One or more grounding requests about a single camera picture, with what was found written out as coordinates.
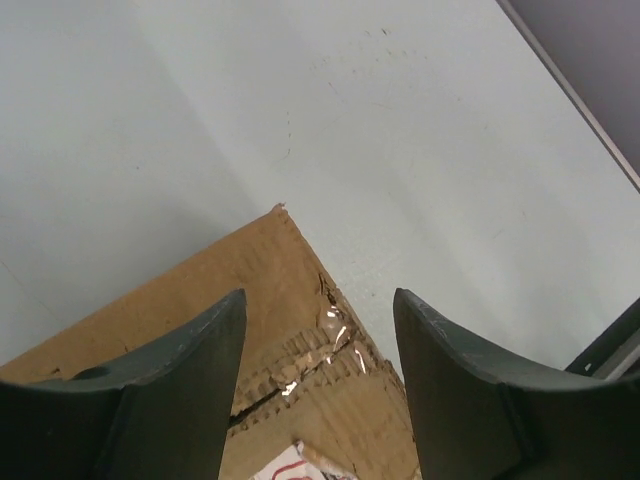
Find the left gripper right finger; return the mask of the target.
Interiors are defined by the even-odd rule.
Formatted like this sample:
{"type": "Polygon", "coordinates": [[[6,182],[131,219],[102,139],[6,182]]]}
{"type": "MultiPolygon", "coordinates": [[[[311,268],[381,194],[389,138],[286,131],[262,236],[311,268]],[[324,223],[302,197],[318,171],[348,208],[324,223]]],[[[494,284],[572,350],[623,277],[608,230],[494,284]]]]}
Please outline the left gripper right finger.
{"type": "Polygon", "coordinates": [[[639,368],[618,379],[513,353],[394,295],[396,340],[426,479],[635,479],[639,368]]]}

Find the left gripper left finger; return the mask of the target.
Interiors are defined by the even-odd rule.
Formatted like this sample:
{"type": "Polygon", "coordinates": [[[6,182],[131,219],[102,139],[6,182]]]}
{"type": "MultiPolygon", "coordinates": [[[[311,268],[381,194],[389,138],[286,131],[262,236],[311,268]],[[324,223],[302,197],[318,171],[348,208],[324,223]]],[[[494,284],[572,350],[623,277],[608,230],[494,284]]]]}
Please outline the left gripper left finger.
{"type": "Polygon", "coordinates": [[[70,379],[2,382],[2,478],[217,478],[246,321],[237,289],[70,379]]]}

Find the brown cardboard express box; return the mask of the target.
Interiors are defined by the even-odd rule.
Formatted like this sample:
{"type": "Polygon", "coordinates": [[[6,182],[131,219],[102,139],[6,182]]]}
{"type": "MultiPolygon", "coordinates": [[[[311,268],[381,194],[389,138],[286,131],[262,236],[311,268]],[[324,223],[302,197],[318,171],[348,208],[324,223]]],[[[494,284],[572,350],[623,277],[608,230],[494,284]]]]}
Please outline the brown cardboard express box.
{"type": "Polygon", "coordinates": [[[69,378],[243,289],[247,327],[223,479],[420,475],[404,387],[289,213],[274,207],[1,368],[69,378]]]}

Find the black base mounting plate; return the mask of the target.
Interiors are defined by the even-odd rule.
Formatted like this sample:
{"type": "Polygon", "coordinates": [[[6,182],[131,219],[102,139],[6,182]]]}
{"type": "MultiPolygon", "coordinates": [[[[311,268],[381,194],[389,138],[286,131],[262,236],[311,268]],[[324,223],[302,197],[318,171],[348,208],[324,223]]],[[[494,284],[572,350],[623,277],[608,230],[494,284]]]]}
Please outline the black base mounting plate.
{"type": "Polygon", "coordinates": [[[631,304],[566,368],[599,379],[618,379],[639,368],[639,300],[631,304]]]}

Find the right aluminium side rail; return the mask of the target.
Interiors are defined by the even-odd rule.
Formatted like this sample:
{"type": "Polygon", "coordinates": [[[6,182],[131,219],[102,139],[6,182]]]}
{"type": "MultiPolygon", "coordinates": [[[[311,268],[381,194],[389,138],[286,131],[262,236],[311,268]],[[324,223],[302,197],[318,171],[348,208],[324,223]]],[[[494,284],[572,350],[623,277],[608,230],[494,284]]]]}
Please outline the right aluminium side rail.
{"type": "Polygon", "coordinates": [[[639,3],[500,1],[634,187],[639,186],[639,3]]]}

